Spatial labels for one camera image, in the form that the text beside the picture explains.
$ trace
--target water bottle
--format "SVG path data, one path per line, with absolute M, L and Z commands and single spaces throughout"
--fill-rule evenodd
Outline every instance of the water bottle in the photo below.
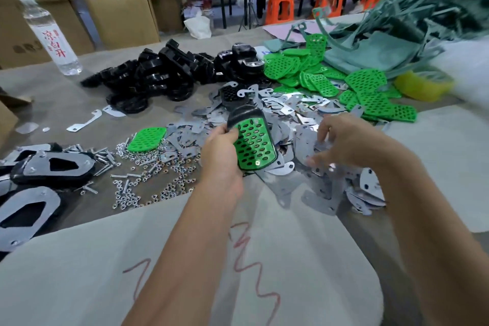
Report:
M 20 1 L 24 5 L 25 20 L 61 73 L 66 76 L 81 73 L 83 67 L 51 13 L 41 8 L 35 0 Z

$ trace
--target shoe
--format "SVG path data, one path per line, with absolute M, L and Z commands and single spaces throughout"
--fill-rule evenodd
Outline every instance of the shoe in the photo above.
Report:
M 358 2 L 355 8 L 353 8 L 348 14 L 357 14 L 363 12 L 363 5 Z

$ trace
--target pile of black plastic parts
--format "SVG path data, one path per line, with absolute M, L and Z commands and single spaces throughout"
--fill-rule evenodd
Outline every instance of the pile of black plastic parts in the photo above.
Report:
M 135 114 L 149 106 L 149 98 L 167 96 L 183 101 L 192 96 L 194 82 L 239 82 L 244 85 L 267 82 L 264 63 L 250 45 L 237 43 L 217 57 L 206 53 L 184 53 L 173 39 L 155 53 L 145 49 L 138 59 L 104 69 L 81 82 L 95 88 L 104 84 L 112 91 L 107 103 L 125 114 Z

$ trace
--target right hand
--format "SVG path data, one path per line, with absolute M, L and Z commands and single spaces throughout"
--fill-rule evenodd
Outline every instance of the right hand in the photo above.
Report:
M 333 146 L 308 158 L 311 167 L 342 164 L 374 168 L 391 154 L 407 150 L 370 123 L 348 113 L 325 115 L 317 131 L 317 140 L 328 140 Z

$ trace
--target white paper label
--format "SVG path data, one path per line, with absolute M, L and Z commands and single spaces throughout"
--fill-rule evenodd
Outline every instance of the white paper label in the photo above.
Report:
M 57 24 L 47 26 L 31 26 L 34 34 L 57 65 L 65 65 L 76 61 L 75 52 L 64 37 Z

